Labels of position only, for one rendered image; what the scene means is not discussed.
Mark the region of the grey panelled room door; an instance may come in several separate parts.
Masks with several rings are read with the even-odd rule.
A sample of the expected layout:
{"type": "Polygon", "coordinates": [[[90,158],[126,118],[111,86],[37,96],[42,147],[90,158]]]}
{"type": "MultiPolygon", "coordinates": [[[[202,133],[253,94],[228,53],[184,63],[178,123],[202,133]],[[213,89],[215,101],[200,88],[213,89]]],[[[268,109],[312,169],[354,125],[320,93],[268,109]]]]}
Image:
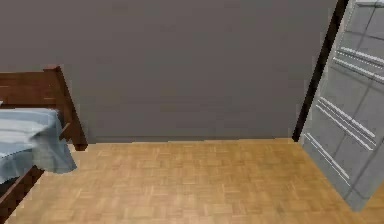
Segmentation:
{"type": "Polygon", "coordinates": [[[351,210],[384,180],[384,0],[349,0],[300,144],[351,210]]]}

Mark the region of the light blue bed sheet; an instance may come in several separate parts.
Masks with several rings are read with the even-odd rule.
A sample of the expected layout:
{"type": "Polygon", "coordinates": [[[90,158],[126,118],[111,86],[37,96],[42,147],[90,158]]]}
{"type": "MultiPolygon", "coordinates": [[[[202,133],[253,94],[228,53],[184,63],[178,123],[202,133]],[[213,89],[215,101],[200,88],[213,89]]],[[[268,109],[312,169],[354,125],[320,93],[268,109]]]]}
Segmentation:
{"type": "Polygon", "coordinates": [[[63,174],[77,168],[59,112],[48,108],[0,109],[0,184],[36,166],[63,174]]]}

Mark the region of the brown wooden bed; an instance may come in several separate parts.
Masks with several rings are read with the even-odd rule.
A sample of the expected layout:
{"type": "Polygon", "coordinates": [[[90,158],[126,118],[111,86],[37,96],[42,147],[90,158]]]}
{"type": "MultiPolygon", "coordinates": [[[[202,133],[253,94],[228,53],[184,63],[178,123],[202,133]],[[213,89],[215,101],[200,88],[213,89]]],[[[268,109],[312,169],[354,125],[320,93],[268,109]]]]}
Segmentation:
{"type": "MultiPolygon", "coordinates": [[[[70,140],[76,151],[84,151],[87,140],[60,66],[31,72],[0,72],[0,109],[50,108],[57,110],[63,131],[59,139],[70,140]]],[[[44,173],[33,165],[25,174],[0,184],[0,224],[12,212],[44,173]]]]}

